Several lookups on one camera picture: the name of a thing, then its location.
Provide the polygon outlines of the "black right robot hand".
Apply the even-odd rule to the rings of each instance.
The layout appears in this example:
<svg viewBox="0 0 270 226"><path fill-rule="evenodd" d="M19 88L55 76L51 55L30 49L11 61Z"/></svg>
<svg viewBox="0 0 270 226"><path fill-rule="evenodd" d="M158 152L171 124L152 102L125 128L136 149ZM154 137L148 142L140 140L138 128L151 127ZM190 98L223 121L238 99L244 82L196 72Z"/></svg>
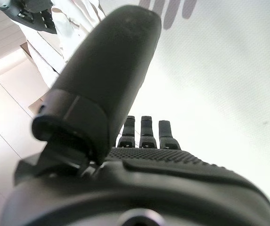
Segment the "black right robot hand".
<svg viewBox="0 0 270 226"><path fill-rule="evenodd" d="M36 31L56 34L51 15L52 6L50 0L11 0L3 13L11 20Z"/></svg>

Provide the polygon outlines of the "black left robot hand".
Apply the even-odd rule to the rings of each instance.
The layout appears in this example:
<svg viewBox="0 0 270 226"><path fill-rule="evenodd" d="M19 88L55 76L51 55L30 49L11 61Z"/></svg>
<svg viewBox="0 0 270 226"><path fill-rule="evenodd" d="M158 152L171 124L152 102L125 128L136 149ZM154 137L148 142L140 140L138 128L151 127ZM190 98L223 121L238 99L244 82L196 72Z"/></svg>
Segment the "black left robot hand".
<svg viewBox="0 0 270 226"><path fill-rule="evenodd" d="M270 226L270 201L239 174L181 150L169 121L130 108L161 33L160 17L123 6L80 45L32 122L46 146L23 158L1 226Z"/></svg>

